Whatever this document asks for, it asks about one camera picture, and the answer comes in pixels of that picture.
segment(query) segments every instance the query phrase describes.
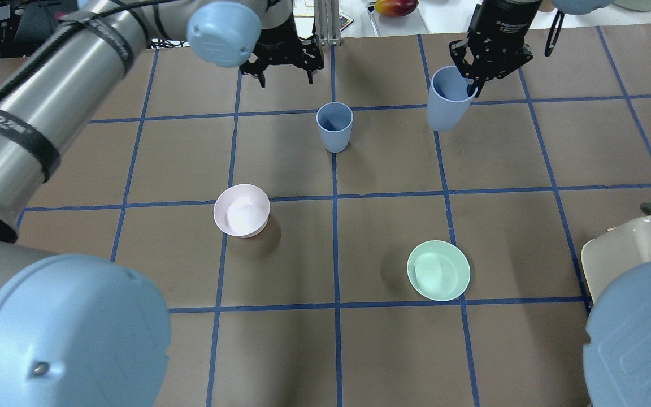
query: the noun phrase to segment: tiled table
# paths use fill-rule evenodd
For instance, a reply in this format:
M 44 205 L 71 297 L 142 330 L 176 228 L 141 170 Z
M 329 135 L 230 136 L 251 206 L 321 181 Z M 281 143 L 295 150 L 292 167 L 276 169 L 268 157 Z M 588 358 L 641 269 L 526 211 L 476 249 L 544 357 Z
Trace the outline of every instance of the tiled table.
M 651 25 L 563 31 L 434 134 L 427 78 L 458 37 L 349 38 L 314 85 L 271 67 L 265 89 L 188 49 L 148 51 L 19 243 L 155 281 L 172 317 L 160 406 L 586 405 L 579 252 L 651 201 Z M 20 62 L 0 61 L 0 82 Z M 333 99 L 355 111 L 338 155 L 315 126 Z M 272 198 L 258 237 L 212 221 L 234 183 Z M 472 265 L 455 301 L 409 285 L 406 258 L 431 239 Z

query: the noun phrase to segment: blue joint cap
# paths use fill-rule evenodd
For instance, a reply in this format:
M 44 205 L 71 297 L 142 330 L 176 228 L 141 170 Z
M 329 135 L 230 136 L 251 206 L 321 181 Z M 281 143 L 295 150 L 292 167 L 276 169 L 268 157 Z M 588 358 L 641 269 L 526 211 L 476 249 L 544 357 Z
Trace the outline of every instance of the blue joint cap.
M 261 19 L 240 3 L 209 3 L 188 21 L 192 51 L 219 67 L 238 67 L 248 61 L 260 36 Z

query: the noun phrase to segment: red apple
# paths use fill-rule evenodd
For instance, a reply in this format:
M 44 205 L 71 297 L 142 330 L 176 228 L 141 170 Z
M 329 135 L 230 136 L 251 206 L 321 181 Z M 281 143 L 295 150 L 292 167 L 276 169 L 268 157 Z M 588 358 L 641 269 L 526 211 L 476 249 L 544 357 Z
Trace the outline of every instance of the red apple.
M 405 16 L 416 10 L 418 0 L 376 0 L 375 11 L 387 16 Z

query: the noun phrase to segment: bowl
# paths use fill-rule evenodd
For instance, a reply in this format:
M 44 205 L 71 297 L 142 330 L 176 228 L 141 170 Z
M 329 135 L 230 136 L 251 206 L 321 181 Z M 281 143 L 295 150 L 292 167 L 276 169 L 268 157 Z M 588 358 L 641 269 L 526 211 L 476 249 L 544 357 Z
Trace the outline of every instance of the bowl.
M 406 269 L 416 291 L 434 301 L 459 297 L 471 280 L 467 258 L 458 247 L 442 240 L 429 240 L 416 246 Z
M 268 195 L 250 184 L 234 185 L 215 201 L 212 215 L 218 229 L 234 237 L 253 237 L 268 224 L 271 201 Z

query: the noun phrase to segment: green bowl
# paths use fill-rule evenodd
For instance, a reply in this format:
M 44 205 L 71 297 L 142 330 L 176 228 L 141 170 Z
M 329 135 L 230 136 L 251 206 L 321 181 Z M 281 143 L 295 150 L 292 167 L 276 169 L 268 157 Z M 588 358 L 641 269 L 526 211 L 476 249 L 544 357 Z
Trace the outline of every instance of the green bowl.
M 416 291 L 434 301 L 459 297 L 471 280 L 466 257 L 458 247 L 442 240 L 429 240 L 416 246 L 406 268 Z

